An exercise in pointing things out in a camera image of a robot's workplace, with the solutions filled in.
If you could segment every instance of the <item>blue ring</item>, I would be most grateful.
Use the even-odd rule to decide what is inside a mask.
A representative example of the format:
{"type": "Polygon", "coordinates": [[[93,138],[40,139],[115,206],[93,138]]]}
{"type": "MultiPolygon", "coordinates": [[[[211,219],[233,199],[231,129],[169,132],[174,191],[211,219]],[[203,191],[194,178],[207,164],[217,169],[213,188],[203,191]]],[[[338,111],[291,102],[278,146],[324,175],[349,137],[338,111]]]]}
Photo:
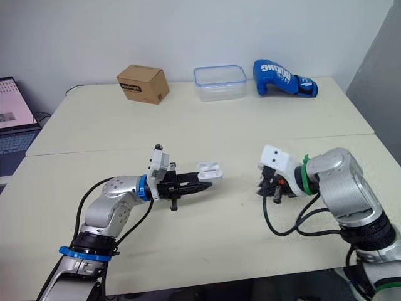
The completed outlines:
{"type": "Polygon", "coordinates": [[[111,256],[96,255],[96,254],[85,254],[85,253],[79,253],[79,252],[71,251],[67,246],[61,246],[58,251],[63,255],[66,255],[66,256],[69,256],[69,257],[74,257],[74,258],[79,258],[79,259],[87,259],[87,260],[95,260],[95,261],[110,261],[110,260],[112,260],[111,256]]]}
{"type": "Polygon", "coordinates": [[[146,174],[140,177],[139,190],[137,192],[137,196],[140,197],[145,202],[149,201],[148,198],[146,197],[146,191],[145,191],[146,177],[147,177],[146,174]]]}

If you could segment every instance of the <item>black cable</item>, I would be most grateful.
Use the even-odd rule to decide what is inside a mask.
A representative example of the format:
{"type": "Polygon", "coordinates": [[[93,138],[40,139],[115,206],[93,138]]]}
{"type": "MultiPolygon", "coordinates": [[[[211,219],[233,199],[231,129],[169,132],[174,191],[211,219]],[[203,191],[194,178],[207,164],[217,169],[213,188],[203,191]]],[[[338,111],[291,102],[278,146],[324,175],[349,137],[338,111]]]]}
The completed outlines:
{"type": "MultiPolygon", "coordinates": [[[[301,210],[297,217],[297,221],[299,221],[302,218],[302,215],[319,199],[320,193],[317,193],[317,195],[301,210]]],[[[322,208],[320,212],[330,212],[328,208],[322,208]]],[[[324,231],[317,231],[317,232],[304,232],[300,230],[299,228],[296,230],[300,235],[303,236],[323,236],[323,235],[329,235],[329,234],[341,234],[340,230],[324,230],[324,231]]]]}
{"type": "Polygon", "coordinates": [[[45,115],[45,117],[42,117],[42,119],[39,120],[39,121],[37,121],[37,123],[43,121],[45,118],[51,117],[51,114],[48,113],[48,112],[44,112],[44,111],[35,111],[35,112],[32,113],[32,123],[35,122],[35,118],[36,118],[35,115],[37,115],[37,114],[45,115]]]}
{"type": "Polygon", "coordinates": [[[109,300],[106,297],[106,275],[107,275],[107,269],[108,269],[108,261],[105,262],[105,265],[103,266],[103,275],[102,275],[102,294],[100,296],[100,300],[106,301],[109,300]]]}
{"type": "Polygon", "coordinates": [[[268,224],[269,229],[277,236],[287,236],[289,234],[291,234],[292,232],[294,232],[295,230],[297,230],[297,228],[303,223],[305,222],[308,218],[310,218],[311,216],[313,216],[316,213],[320,213],[320,212],[325,212],[326,208],[320,208],[320,209],[316,209],[313,210],[311,212],[309,212],[307,215],[303,216],[302,218],[300,218],[299,220],[296,221],[295,225],[292,226],[290,229],[288,229],[287,231],[284,232],[279,232],[276,229],[274,229],[273,225],[270,222],[269,216],[268,216],[268,209],[266,206],[267,203],[267,196],[266,193],[263,193],[263,215],[264,215],[264,219],[266,220],[266,223],[268,224]]]}
{"type": "Polygon", "coordinates": [[[353,286],[353,288],[360,294],[360,296],[362,298],[364,298],[367,301],[371,301],[371,297],[369,297],[360,287],[357,283],[353,283],[353,281],[351,281],[351,284],[353,286]]]}
{"type": "Polygon", "coordinates": [[[72,89],[76,88],[76,87],[81,87],[81,86],[85,86],[85,85],[75,85],[74,87],[69,88],[66,92],[65,92],[65,96],[67,97],[67,94],[69,91],[71,91],[72,89]]]}
{"type": "Polygon", "coordinates": [[[318,192],[316,194],[316,196],[314,196],[314,198],[308,203],[306,204],[306,206],[301,210],[301,212],[299,213],[298,217],[296,220],[299,220],[302,218],[302,215],[305,214],[305,212],[313,205],[316,203],[316,201],[320,198],[320,192],[318,192]]]}
{"type": "Polygon", "coordinates": [[[51,116],[51,114],[49,112],[44,112],[44,111],[35,111],[35,112],[33,112],[33,115],[35,115],[35,114],[44,114],[47,116],[51,116]]]}
{"type": "MultiPolygon", "coordinates": [[[[330,212],[330,210],[328,208],[321,208],[319,212],[330,212]]],[[[304,231],[300,230],[299,228],[297,229],[297,232],[300,235],[309,236],[309,237],[310,236],[323,236],[323,235],[329,235],[329,234],[339,234],[339,235],[342,234],[341,230],[323,230],[323,231],[317,231],[317,232],[304,232],[304,231]]]]}
{"type": "Polygon", "coordinates": [[[70,248],[72,247],[73,242],[75,241],[76,237],[78,236],[78,232],[80,230],[81,212],[82,212],[83,203],[85,203],[87,197],[89,196],[89,194],[91,194],[92,191],[94,191],[99,185],[102,185],[103,183],[106,183],[107,181],[109,181],[111,179],[113,179],[113,178],[109,177],[108,179],[104,179],[104,180],[101,180],[100,182],[97,182],[82,197],[80,204],[78,206],[78,210],[76,212],[75,229],[74,229],[73,239],[71,240],[71,243],[70,243],[70,248]]]}
{"type": "Polygon", "coordinates": [[[40,123],[40,122],[42,122],[44,119],[50,118],[50,117],[51,117],[51,116],[44,116],[44,117],[40,118],[40,120],[38,120],[38,123],[40,123]]]}
{"type": "Polygon", "coordinates": [[[298,227],[303,224],[308,218],[313,216],[314,214],[320,213],[320,212],[328,212],[329,210],[327,208],[320,208],[313,210],[303,216],[303,214],[306,212],[306,210],[309,209],[310,206],[312,206],[320,197],[320,193],[318,193],[300,212],[298,215],[298,218],[295,222],[295,225],[291,227],[289,230],[284,231],[284,232],[279,232],[276,229],[274,229],[273,225],[270,222],[269,216],[268,216],[268,210],[267,210],[267,184],[263,184],[263,215],[264,219],[266,220],[266,223],[268,224],[269,229],[277,236],[287,236],[294,232],[295,230],[300,232],[302,235],[305,236],[321,236],[321,235],[327,235],[327,234],[341,234],[340,230],[325,230],[325,231],[319,231],[319,232],[303,232],[298,229],[298,227]]]}
{"type": "Polygon", "coordinates": [[[351,255],[355,251],[354,247],[350,245],[350,249],[346,253],[346,258],[345,258],[345,266],[349,267],[350,266],[350,260],[351,260],[351,255]]]}
{"type": "Polygon", "coordinates": [[[138,223],[136,223],[135,225],[132,226],[132,228],[130,228],[127,232],[125,232],[125,234],[115,243],[115,248],[133,231],[135,230],[144,220],[145,218],[149,215],[150,210],[152,210],[153,207],[153,199],[150,201],[148,210],[146,211],[146,213],[142,216],[142,218],[139,220],[138,223]]]}

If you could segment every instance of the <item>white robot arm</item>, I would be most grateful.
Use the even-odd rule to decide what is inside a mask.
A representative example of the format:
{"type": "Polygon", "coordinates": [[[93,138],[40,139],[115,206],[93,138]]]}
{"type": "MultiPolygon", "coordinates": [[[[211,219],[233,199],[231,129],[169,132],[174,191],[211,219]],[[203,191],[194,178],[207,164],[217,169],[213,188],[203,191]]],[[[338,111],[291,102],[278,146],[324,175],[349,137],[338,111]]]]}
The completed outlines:
{"type": "Polygon", "coordinates": [[[154,201],[171,199],[171,210],[178,209],[177,200],[185,194],[203,191],[222,177],[219,164],[204,171],[176,174],[175,163],[157,144],[148,173],[142,176],[119,176],[94,185],[78,208],[76,229],[70,246],[62,246],[63,255],[43,285],[40,301],[98,301],[105,298],[105,277],[108,262],[118,255],[118,245],[146,218],[154,201]],[[106,183],[102,194],[91,203],[80,226],[83,202],[97,186],[106,183]],[[119,240],[134,206],[149,203],[142,219],[119,240]]]}
{"type": "Polygon", "coordinates": [[[311,159],[306,155],[300,163],[266,145],[259,168],[263,170],[259,194],[274,196],[275,203],[281,202],[283,194],[294,197],[319,192],[340,225],[341,230],[336,233],[357,253],[359,273],[354,280],[359,280],[363,294],[368,298],[377,293],[375,298],[401,300],[399,232],[391,225],[349,151],[336,148],[311,159]],[[397,291],[397,298],[391,299],[389,296],[397,291]]]}

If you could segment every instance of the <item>box label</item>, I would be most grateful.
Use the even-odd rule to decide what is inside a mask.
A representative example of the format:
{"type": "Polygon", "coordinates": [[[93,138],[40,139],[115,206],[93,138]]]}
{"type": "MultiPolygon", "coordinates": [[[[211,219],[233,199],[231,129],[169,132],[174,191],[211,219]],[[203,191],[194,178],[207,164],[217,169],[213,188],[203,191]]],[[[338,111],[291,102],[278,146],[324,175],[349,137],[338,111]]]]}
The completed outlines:
{"type": "Polygon", "coordinates": [[[120,83],[120,86],[123,89],[126,90],[131,90],[131,91],[136,91],[136,92],[142,92],[142,89],[140,88],[140,86],[135,86],[135,85],[128,85],[126,83],[120,83]]]}

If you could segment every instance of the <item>laptop screen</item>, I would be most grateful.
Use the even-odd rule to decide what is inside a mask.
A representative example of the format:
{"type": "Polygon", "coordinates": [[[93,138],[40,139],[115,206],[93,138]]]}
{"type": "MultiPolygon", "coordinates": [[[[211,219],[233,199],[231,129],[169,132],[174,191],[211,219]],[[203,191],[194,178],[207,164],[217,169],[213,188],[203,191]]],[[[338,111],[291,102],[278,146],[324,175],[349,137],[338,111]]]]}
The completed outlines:
{"type": "Polygon", "coordinates": [[[36,120],[14,79],[0,78],[0,129],[35,123],[36,120]]]}

